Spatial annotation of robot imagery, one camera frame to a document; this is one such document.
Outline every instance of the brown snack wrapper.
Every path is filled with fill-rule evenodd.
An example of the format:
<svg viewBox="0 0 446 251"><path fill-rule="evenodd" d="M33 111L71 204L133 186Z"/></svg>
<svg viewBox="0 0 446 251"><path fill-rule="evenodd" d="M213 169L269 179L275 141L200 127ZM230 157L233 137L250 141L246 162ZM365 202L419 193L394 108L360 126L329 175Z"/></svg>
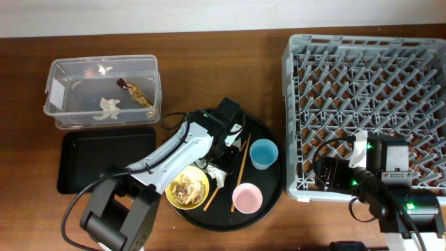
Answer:
<svg viewBox="0 0 446 251"><path fill-rule="evenodd" d="M127 90L130 95L132 95L132 98L141 105L143 108L151 108L153 106L153 103L147 98L147 96L142 93L141 90L134 84L130 83L129 81L125 79L118 79L116 82L119 87L121 87L124 90Z"/></svg>

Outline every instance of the white wall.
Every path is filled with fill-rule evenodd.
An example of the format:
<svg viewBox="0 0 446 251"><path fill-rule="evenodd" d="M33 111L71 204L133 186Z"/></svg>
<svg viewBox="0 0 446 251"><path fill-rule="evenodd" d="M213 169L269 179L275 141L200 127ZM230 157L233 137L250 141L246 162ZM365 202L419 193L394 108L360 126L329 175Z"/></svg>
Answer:
<svg viewBox="0 0 446 251"><path fill-rule="evenodd" d="M0 0L0 37L446 22L446 0Z"/></svg>

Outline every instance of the tray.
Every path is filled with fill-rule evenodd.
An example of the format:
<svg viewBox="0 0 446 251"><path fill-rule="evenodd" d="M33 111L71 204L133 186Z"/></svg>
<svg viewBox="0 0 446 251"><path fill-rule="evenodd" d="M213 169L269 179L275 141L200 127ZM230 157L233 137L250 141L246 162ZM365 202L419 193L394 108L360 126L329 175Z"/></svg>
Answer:
<svg viewBox="0 0 446 251"><path fill-rule="evenodd" d="M215 195L214 200L206 212L203 211L203 208L210 198L210 195L217 187L215 180L211 180L209 176L209 196L202 205L196 209L187 211L174 207L174 209L188 222L198 227L214 231L233 231L242 229L265 217L279 200L285 179L285 156L281 145L278 144L272 132L263 125L262 122L250 115L247 115L246 119L245 129L241 133L242 142L244 142L248 138L248 134L251 133L251 142L249 145L258 139L264 138L272 140L279 148L279 157L277 158L277 161L266 170L257 170L254 168L249 157L249 152L246 157L245 170L243 172L241 183L252 183L259 187L263 195L262 206L257 212L252 214L243 214L238 212L237 209L231 213L232 192L237 185L238 173L243 160L243 155L240 154L237 164L234 166L231 173L228 174L224 182L224 187Z"/></svg>
<svg viewBox="0 0 446 251"><path fill-rule="evenodd" d="M409 143L412 187L446 205L446 41L293 35L282 57L286 192L294 199L350 201L314 186L316 148L359 129ZM350 159L343 142L323 155Z"/></svg>
<svg viewBox="0 0 446 251"><path fill-rule="evenodd" d="M153 128L69 132L63 138L57 190L78 193L111 164L127 167L155 150Z"/></svg>

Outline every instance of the pink cup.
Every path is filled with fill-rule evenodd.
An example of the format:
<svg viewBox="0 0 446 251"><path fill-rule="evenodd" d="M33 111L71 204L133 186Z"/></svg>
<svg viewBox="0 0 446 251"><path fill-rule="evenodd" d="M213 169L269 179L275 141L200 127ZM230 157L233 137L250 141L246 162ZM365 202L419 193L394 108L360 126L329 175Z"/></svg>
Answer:
<svg viewBox="0 0 446 251"><path fill-rule="evenodd" d="M241 213L254 213L262 205L262 192L251 183L240 184L232 193L232 202Z"/></svg>

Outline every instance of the clear plastic container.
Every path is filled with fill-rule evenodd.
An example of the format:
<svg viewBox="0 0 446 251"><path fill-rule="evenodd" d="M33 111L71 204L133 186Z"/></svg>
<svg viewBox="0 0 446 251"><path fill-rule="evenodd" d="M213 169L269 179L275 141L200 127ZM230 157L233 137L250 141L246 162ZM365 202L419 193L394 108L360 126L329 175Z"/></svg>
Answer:
<svg viewBox="0 0 446 251"><path fill-rule="evenodd" d="M129 91L116 84L123 78L137 86L153 103L141 108ZM153 55L95 56L57 59L49 71L43 111L56 119L59 129L156 123L161 115L161 79ZM119 110L106 114L101 99L116 99Z"/></svg>

